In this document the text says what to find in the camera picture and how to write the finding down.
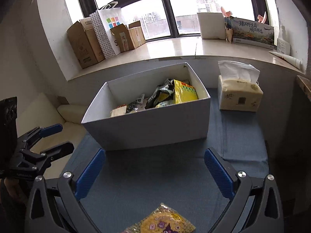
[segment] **blue gripper pad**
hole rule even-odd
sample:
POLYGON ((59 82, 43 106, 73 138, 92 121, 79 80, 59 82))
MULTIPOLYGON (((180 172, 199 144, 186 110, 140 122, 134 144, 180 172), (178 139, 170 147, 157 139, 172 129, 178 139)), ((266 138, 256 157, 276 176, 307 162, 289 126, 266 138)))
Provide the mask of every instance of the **blue gripper pad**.
POLYGON ((232 200, 235 195, 234 182, 209 149, 207 149, 204 153, 204 162, 216 182, 222 196, 232 200))
POLYGON ((61 124, 55 124, 50 127, 46 127, 39 132, 40 137, 48 137, 63 130, 63 126, 61 124))
POLYGON ((79 179, 76 182, 75 197, 77 200, 85 198, 91 189, 96 177, 98 176, 100 170, 105 162, 105 151, 99 149, 94 158, 84 169, 79 179))

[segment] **bolt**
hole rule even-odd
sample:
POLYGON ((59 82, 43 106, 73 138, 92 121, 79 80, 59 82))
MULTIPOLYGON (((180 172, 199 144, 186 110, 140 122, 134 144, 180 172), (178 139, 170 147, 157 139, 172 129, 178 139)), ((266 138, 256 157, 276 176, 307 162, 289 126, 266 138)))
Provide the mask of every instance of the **bolt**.
POLYGON ((246 173, 243 172, 243 171, 239 171, 238 172, 238 176, 241 177, 241 178, 244 178, 244 177, 246 177, 246 173))
POLYGON ((71 172, 65 172, 63 174, 64 178, 70 178, 71 177, 71 172))
POLYGON ((37 177, 35 178, 35 180, 36 180, 36 181, 42 180, 42 176, 41 176, 41 175, 37 176, 37 177))
POLYGON ((272 174, 268 174, 267 178, 268 180, 274 180, 274 176, 272 174))

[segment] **open white box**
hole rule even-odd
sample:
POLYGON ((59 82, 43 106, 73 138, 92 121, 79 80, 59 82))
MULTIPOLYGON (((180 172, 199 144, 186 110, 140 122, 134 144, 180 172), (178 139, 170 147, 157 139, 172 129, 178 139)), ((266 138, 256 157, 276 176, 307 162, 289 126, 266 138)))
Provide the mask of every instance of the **open white box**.
POLYGON ((183 142, 207 136, 210 96, 188 63, 170 65, 106 82, 86 111, 82 124, 105 150, 183 142), (165 79, 189 79, 198 100, 110 117, 117 106, 142 93, 150 97, 165 79))

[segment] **tissue pack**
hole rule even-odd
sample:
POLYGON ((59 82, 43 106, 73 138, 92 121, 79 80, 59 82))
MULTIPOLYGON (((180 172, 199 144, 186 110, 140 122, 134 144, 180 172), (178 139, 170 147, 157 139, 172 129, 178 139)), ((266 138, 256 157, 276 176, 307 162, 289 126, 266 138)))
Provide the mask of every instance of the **tissue pack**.
POLYGON ((263 92, 257 79, 260 71, 236 61, 219 61, 219 109, 256 112, 263 92))

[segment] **paper shopping bag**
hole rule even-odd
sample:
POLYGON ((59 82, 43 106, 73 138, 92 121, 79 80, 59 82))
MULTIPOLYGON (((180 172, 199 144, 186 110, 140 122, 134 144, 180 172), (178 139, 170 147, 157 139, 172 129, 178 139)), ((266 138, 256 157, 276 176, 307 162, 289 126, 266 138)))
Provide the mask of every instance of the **paper shopping bag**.
POLYGON ((121 52, 118 42, 110 29, 122 23, 126 24, 121 8, 115 8, 118 2, 112 3, 114 5, 111 9, 107 8, 110 6, 107 4, 102 9, 90 14, 97 39, 106 59, 121 52))

